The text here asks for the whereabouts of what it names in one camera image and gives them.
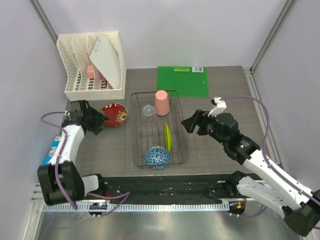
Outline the red floral plate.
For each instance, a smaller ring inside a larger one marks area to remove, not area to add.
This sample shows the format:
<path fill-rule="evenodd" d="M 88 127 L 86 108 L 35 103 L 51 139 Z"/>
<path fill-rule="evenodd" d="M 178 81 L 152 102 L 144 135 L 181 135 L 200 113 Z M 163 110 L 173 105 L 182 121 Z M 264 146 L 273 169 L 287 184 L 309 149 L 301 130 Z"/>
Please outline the red floral plate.
<path fill-rule="evenodd" d="M 129 115 L 128 109 L 120 103 L 105 105 L 100 112 L 107 117 L 103 125 L 106 127 L 118 127 L 122 125 Z"/>

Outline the lime green plate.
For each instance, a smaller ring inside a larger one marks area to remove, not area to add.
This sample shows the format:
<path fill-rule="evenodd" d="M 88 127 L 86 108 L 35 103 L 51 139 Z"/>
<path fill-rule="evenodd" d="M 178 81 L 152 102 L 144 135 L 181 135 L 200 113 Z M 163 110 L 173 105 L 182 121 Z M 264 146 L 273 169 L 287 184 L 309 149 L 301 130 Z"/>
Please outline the lime green plate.
<path fill-rule="evenodd" d="M 170 153 L 172 150 L 172 134 L 167 123 L 164 124 L 165 148 Z"/>

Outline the pink plastic cup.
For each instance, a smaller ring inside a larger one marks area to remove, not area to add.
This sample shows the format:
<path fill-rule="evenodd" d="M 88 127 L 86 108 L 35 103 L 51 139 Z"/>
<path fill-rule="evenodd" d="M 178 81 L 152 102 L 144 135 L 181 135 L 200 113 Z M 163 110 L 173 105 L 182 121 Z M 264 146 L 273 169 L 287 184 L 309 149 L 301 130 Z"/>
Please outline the pink plastic cup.
<path fill-rule="evenodd" d="M 154 107 L 159 116 L 165 116 L 170 112 L 169 97 L 166 91 L 159 90 L 155 93 Z"/>

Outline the clear glass cup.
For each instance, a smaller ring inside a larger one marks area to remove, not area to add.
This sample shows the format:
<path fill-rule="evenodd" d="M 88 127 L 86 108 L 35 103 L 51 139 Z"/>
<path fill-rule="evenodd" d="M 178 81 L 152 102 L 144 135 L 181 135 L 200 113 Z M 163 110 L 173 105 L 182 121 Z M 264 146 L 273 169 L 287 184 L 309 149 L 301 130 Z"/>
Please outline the clear glass cup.
<path fill-rule="evenodd" d="M 141 110 L 142 123 L 145 126 L 153 126 L 157 122 L 157 114 L 153 105 L 147 104 Z"/>

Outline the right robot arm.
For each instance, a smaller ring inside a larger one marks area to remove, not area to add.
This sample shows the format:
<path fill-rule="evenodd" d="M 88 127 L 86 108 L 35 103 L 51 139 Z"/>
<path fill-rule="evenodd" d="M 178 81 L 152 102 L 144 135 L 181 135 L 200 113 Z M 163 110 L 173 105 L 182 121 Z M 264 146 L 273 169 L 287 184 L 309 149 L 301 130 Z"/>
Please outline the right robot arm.
<path fill-rule="evenodd" d="M 263 185 L 245 173 L 236 171 L 227 179 L 226 193 L 233 198 L 252 198 L 280 215 L 296 234 L 306 237 L 320 221 L 320 192 L 299 183 L 263 155 L 260 146 L 240 133 L 230 113 L 210 116 L 200 109 L 181 124 L 188 133 L 198 127 L 199 136 L 210 136 L 223 146 L 228 157 L 258 175 Z"/>

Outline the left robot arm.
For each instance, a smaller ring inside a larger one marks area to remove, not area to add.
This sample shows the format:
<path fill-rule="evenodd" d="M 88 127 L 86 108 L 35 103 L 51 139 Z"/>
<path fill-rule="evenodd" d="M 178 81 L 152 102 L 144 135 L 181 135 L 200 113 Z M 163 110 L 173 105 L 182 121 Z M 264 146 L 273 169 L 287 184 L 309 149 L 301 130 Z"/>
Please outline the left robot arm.
<path fill-rule="evenodd" d="M 51 124 L 61 131 L 61 138 L 52 158 L 38 167 L 37 176 L 44 202 L 48 206 L 69 203 L 75 210 L 77 201 L 88 193 L 100 200 L 107 192 L 99 173 L 81 176 L 75 160 L 82 140 L 87 132 L 98 135 L 108 118 L 92 108 L 87 100 L 78 100 L 79 108 L 64 111 L 61 125 Z"/>

